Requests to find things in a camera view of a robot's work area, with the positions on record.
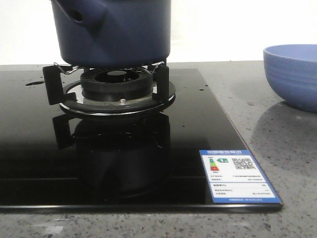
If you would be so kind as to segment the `light blue ribbed bowl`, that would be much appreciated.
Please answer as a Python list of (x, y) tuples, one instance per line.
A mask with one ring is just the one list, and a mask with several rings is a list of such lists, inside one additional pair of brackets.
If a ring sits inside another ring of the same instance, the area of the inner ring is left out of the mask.
[(317, 46), (289, 44), (263, 50), (264, 71), (272, 90), (303, 111), (317, 111)]

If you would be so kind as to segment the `dark blue cooking pot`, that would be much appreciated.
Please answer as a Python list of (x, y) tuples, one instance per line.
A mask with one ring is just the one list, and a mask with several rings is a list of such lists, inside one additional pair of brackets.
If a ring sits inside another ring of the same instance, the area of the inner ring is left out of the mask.
[(61, 58), (92, 68), (142, 66), (170, 54), (169, 0), (53, 0)]

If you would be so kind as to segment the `black pot support grate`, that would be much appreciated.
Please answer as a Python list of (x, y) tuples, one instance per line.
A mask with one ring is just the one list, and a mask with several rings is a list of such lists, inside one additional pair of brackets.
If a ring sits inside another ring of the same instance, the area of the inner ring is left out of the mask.
[[(79, 70), (80, 67), (72, 65), (63, 66), (58, 65), (57, 63), (52, 66), (45, 66), (43, 68), (43, 74), (49, 104), (58, 104), (63, 111), (75, 114), (76, 116), (82, 115), (87, 117), (128, 117), (147, 115), (163, 111), (173, 104), (176, 98), (176, 90), (173, 83), (169, 81), (169, 68), (165, 66), (164, 62), (161, 61), (156, 65), (149, 65), (147, 68), (131, 67), (113, 68), (109, 70), (133, 68), (144, 69), (152, 75), (152, 92), (137, 99), (120, 99), (119, 101), (110, 102), (85, 98), (82, 95), (80, 79), (68, 85), (63, 85), (61, 74), (70, 75)], [(92, 69), (85, 68), (83, 73)]]

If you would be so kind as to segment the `black round gas burner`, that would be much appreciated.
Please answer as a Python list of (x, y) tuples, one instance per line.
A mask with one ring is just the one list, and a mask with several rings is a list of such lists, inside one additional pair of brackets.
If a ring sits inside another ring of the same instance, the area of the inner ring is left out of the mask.
[(153, 90), (153, 77), (144, 69), (92, 69), (80, 76), (82, 95), (96, 101), (115, 102), (144, 97)]

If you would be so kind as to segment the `blue white energy label sticker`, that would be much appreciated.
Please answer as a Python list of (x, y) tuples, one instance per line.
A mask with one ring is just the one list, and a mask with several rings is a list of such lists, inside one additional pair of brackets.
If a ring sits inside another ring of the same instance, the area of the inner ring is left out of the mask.
[(249, 150), (201, 150), (200, 156), (213, 202), (281, 203)]

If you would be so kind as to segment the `black glass gas cooktop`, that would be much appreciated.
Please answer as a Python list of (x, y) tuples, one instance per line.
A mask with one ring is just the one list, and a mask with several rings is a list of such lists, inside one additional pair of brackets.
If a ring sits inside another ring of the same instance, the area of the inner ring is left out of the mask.
[(135, 121), (75, 118), (48, 104), (40, 71), (0, 73), (0, 210), (271, 212), (215, 203), (201, 150), (249, 150), (197, 69), (171, 69), (176, 100)]

